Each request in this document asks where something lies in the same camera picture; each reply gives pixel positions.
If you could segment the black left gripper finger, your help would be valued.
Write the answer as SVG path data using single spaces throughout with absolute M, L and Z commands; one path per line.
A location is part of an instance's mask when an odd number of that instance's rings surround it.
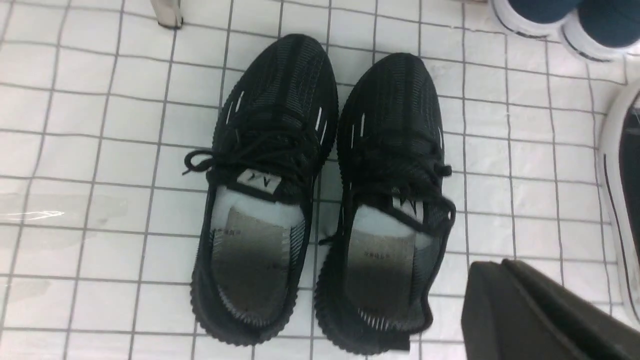
M 521 260 L 475 261 L 461 328 L 469 360 L 637 360 L 638 331 Z

